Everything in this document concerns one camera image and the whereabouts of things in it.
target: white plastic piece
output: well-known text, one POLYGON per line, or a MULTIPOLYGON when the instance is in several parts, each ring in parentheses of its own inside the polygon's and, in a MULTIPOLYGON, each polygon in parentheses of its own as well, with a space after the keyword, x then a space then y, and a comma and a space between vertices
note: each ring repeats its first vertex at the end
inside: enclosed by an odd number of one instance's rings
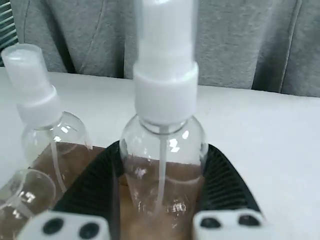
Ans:
POLYGON ((66 212, 46 211, 30 220, 22 229, 17 240, 83 240, 80 229, 88 223, 99 226, 97 235, 91 240, 110 240, 108 222, 100 216, 82 215, 66 212), (61 229, 51 235, 43 231, 44 225, 52 219, 62 219, 61 229))
POLYGON ((135 109, 154 125, 196 112, 199 68, 194 61, 197 0, 135 0, 138 58, 135 109))
POLYGON ((16 44, 1 52, 5 69, 18 98, 17 109, 24 123, 42 128, 57 122, 63 112, 41 48, 32 44, 16 44))
POLYGON ((275 229, 266 222, 263 216, 251 209, 201 211, 193 217, 194 240, 279 240, 275 229), (260 226, 239 224, 240 216, 252 216, 260 226), (206 228, 201 226, 203 219, 213 218, 220 227, 206 228))

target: clear plastic bottle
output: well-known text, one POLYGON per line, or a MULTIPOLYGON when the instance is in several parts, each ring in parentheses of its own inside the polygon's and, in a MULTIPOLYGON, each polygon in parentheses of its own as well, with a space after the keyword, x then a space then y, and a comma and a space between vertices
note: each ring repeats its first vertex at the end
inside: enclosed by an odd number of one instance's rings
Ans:
POLYGON ((53 206, 55 197, 55 184, 46 174, 17 171, 0 188, 0 239, 16 239, 30 218, 53 206))
POLYGON ((208 144, 196 112, 196 0, 135 0, 134 116, 120 153, 134 207, 147 223, 135 239, 187 239, 208 144))
POLYGON ((52 178, 58 200, 92 160, 86 128, 79 118, 63 112, 39 47, 16 44, 1 56, 26 124, 22 147, 28 164, 52 178))
POLYGON ((184 239, 203 183, 208 144, 195 117, 167 126, 166 133, 162 127, 134 116, 120 140, 121 157, 134 207, 147 219, 166 222, 166 226, 157 224, 149 230, 156 230, 156 235, 165 228, 164 239, 176 239, 177 235, 184 239), (163 179, 160 165, 164 155, 163 179))

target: gray fabric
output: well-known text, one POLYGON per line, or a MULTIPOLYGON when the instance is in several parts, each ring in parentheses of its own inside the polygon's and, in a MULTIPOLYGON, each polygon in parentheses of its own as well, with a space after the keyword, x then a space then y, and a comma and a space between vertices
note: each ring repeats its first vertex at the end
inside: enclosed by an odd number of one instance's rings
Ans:
MULTIPOLYGON (((133 0, 11 0, 50 71, 132 78, 133 0)), ((319 0, 200 0, 202 85, 320 97, 319 0)))

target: plastic tube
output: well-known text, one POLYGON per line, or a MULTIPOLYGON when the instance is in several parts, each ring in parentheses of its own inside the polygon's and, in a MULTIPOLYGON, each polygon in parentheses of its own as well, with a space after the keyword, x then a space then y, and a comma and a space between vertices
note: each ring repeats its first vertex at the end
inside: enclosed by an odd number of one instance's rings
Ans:
POLYGON ((51 153, 52 153, 52 160, 53 160, 53 167, 56 175, 56 179, 58 180, 59 186, 63 193, 67 191, 67 188, 64 184, 64 181, 62 179, 61 171, 59 168, 59 162, 58 162, 58 151, 57 151, 57 145, 54 139, 54 133, 52 130, 48 130, 48 136, 50 139, 50 147, 51 147, 51 153))
POLYGON ((162 208, 162 202, 165 193, 165 183, 166 183, 166 165, 167 165, 167 136, 168 132, 167 126, 160 127, 160 161, 159 161, 159 184, 158 184, 158 196, 155 202, 154 213, 157 215, 160 213, 162 208))

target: bottle neck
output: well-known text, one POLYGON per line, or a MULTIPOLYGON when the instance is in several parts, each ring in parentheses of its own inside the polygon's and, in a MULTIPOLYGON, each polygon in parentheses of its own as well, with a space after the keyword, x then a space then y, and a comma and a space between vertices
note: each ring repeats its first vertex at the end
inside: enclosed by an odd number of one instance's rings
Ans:
POLYGON ((42 126, 42 127, 37 127, 37 128, 34 128, 34 130, 37 130, 37 131, 50 131, 52 130, 54 127, 58 126, 61 124, 62 122, 62 116, 59 118, 58 121, 55 121, 47 126, 42 126))
POLYGON ((188 119, 181 121, 179 123, 174 123, 174 124, 169 124, 169 125, 154 125, 154 124, 151 124, 151 123, 145 121, 141 117, 139 117, 139 122, 145 129, 152 132, 153 134, 169 135, 169 134, 173 134, 173 133, 179 131, 180 129, 182 129, 187 124, 188 119))

